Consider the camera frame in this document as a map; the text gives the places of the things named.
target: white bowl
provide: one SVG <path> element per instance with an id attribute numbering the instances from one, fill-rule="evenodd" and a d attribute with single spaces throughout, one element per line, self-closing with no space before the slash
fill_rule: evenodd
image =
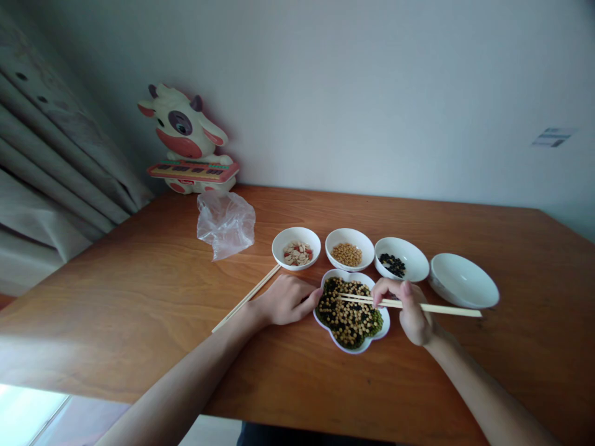
<path id="1" fill-rule="evenodd" d="M 312 250 L 312 260 L 302 266 L 287 265 L 283 259 L 285 259 L 285 248 L 294 240 L 298 242 L 304 242 L 310 245 Z M 317 260 L 320 255 L 320 249 L 322 244 L 320 238 L 314 231 L 308 228 L 293 227 L 282 230 L 275 239 L 273 240 L 273 256 L 279 265 L 290 271 L 302 271 L 302 269 L 310 268 Z"/>
<path id="2" fill-rule="evenodd" d="M 465 308 L 489 308 L 500 300 L 496 284 L 479 266 L 456 254 L 432 259 L 430 286 L 444 300 Z"/>
<path id="3" fill-rule="evenodd" d="M 339 243 L 350 243 L 361 250 L 361 263 L 358 266 L 347 266 L 335 260 L 331 252 Z M 335 268 L 344 269 L 351 273 L 366 269 L 374 261 L 374 245 L 369 238 L 355 229 L 335 229 L 328 235 L 324 247 L 328 259 Z"/>
<path id="4" fill-rule="evenodd" d="M 374 246 L 374 254 L 374 266 L 386 278 L 398 281 L 421 282 L 430 273 L 430 263 L 423 252 L 414 244 L 402 238 L 381 238 Z M 382 265 L 378 260 L 381 254 L 394 255 L 401 259 L 405 264 L 405 274 L 402 278 L 395 276 Z"/>
<path id="5" fill-rule="evenodd" d="M 368 288 L 370 288 L 370 291 L 374 287 L 374 281 L 372 279 L 370 279 L 364 273 L 348 273 L 347 271 L 343 271 L 342 269 L 331 269 L 330 271 L 327 271 L 327 273 L 324 276 L 322 276 L 322 285 L 321 286 L 323 288 L 324 288 L 324 282 L 328 278 L 331 278 L 331 277 L 342 278 L 344 281 L 348 281 L 348 282 L 351 282 L 351 281 L 362 282 L 364 285 L 368 285 Z M 364 340 L 364 343 L 362 345 L 360 345 L 359 348 L 356 348 L 354 350 L 346 349 L 345 347 L 341 346 L 337 342 L 337 340 L 333 336 L 332 331 L 330 331 L 330 328 L 327 327 L 326 325 L 324 325 L 318 319 L 318 316 L 316 315 L 316 309 L 314 309 L 314 311 L 312 313 L 314 313 L 314 318 L 316 319 L 316 322 L 318 322 L 322 328 L 324 328 L 325 330 L 328 331 L 328 334 L 330 335 L 330 338 L 333 340 L 333 342 L 335 343 L 335 345 L 337 347 L 339 347 L 345 353 L 349 353 L 349 354 L 360 354 L 360 353 L 363 353 L 364 351 L 368 350 L 368 347 L 370 347 L 370 344 L 372 343 L 372 341 L 376 341 L 377 339 L 382 339 L 389 332 L 389 328 L 390 328 L 389 311 L 386 308 L 378 308 L 378 311 L 380 311 L 380 314 L 382 315 L 382 328 L 381 328 L 381 330 L 378 333 L 376 333 L 374 336 L 371 336 L 369 338 L 366 338 Z"/>

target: mixed beans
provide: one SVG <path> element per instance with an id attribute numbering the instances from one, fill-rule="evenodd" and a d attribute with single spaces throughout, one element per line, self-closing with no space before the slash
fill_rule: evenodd
<path id="1" fill-rule="evenodd" d="M 316 307 L 318 319 L 330 328 L 339 345 L 357 349 L 382 329 L 382 316 L 372 305 L 340 300 L 339 293 L 370 296 L 370 289 L 361 282 L 328 278 Z"/>

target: wooden chopsticks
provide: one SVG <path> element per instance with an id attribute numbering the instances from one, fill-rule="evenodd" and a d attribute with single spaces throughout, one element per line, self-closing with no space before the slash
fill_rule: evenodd
<path id="1" fill-rule="evenodd" d="M 359 304 L 372 305 L 373 301 L 372 297 L 360 296 L 355 294 L 339 293 L 339 296 L 341 296 L 339 297 L 339 299 L 341 300 L 345 300 L 347 302 L 357 302 Z M 401 302 L 400 300 L 382 299 L 380 304 L 385 307 L 403 308 L 403 302 Z M 423 311 L 427 311 L 428 313 L 442 313 L 451 314 L 455 316 L 482 317 L 482 313 L 478 310 L 468 310 L 466 308 L 457 307 L 445 307 L 443 305 L 420 305 L 421 309 Z"/>
<path id="2" fill-rule="evenodd" d="M 260 281 L 258 282 L 258 284 L 252 288 L 252 291 L 250 291 L 246 297 L 244 297 L 242 300 L 240 300 L 240 303 L 237 304 L 233 310 L 231 310 L 227 316 L 225 316 L 221 322 L 219 322 L 215 328 L 213 328 L 211 330 L 211 333 L 214 333 L 215 331 L 219 330 L 224 324 L 225 322 L 227 322 L 228 320 L 231 319 L 231 317 L 237 313 L 237 311 L 242 308 L 252 297 L 254 297 L 254 295 L 271 279 L 271 277 L 273 277 L 275 275 L 275 273 L 277 271 L 279 271 L 279 268 L 281 268 L 281 265 L 277 264 L 275 265 L 275 267 L 273 269 L 271 269 L 271 271 L 269 271 L 269 273 Z"/>

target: floor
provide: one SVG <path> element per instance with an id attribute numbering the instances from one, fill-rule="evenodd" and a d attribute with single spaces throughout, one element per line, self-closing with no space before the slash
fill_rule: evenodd
<path id="1" fill-rule="evenodd" d="M 0 385 L 2 446 L 93 446 L 127 404 Z M 242 423 L 198 417 L 181 446 L 234 446 Z"/>
<path id="2" fill-rule="evenodd" d="M 241 429 L 241 421 L 201 415 L 180 446 L 235 446 Z"/>

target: sticker on wall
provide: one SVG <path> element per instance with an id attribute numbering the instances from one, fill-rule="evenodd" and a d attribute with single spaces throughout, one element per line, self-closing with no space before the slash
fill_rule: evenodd
<path id="1" fill-rule="evenodd" d="M 549 127 L 533 141 L 532 146 L 558 147 L 570 138 L 578 128 Z"/>

